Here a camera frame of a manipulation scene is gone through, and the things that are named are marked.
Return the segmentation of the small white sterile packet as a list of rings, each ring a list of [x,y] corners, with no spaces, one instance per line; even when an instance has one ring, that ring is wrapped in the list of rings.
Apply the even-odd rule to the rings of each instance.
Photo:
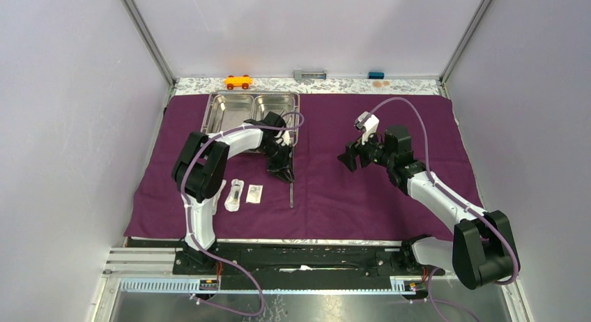
[[[248,204],[260,204],[262,198],[262,185],[249,185],[245,201]]]

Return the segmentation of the perforated steel instrument tray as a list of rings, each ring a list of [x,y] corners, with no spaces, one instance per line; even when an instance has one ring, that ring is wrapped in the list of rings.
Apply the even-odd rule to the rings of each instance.
[[[236,128],[248,119],[260,121],[267,113],[283,117],[288,127],[300,122],[296,115],[287,112],[300,110],[300,95],[290,91],[215,91],[209,95],[201,131],[217,134]]]

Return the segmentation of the long white sterile packet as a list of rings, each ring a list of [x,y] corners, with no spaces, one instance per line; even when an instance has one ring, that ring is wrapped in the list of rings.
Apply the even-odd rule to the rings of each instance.
[[[218,189],[218,191],[216,192],[216,194],[212,198],[212,215],[215,215],[217,212],[218,201],[220,200],[221,193],[222,193],[226,184],[227,184],[227,180],[223,179],[222,184],[220,185],[220,188]]]

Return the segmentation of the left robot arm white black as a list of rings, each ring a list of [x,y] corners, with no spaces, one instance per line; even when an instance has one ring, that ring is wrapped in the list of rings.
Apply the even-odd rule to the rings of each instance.
[[[248,119],[229,130],[189,135],[172,170],[172,178],[185,208],[185,242],[194,250],[189,263],[198,273],[209,273],[216,264],[215,253],[208,249],[215,242],[213,213],[228,160],[256,151],[266,158],[269,174],[284,183],[292,183],[294,145],[290,132],[297,131],[303,122],[300,112],[282,115],[269,112],[260,121]]]

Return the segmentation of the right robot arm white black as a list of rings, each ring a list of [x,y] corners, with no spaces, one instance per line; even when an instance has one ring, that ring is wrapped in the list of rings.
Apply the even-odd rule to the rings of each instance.
[[[351,172],[369,164],[384,167],[393,186],[428,208],[452,233],[451,241],[429,234],[403,241],[395,258],[403,271],[416,275],[426,266],[452,271],[468,289],[515,280],[520,262],[506,214],[470,203],[429,171],[415,158],[407,128],[388,127],[384,137],[362,135],[337,159]]]

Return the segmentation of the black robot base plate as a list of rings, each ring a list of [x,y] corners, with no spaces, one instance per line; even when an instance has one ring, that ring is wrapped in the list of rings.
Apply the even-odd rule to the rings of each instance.
[[[248,279],[256,288],[259,280],[282,284],[304,282],[343,283],[360,278],[394,277],[422,289],[432,265],[421,265],[403,243],[395,246],[294,245],[284,243],[220,243],[207,254],[181,244],[175,253],[172,273],[211,276],[220,281]]]

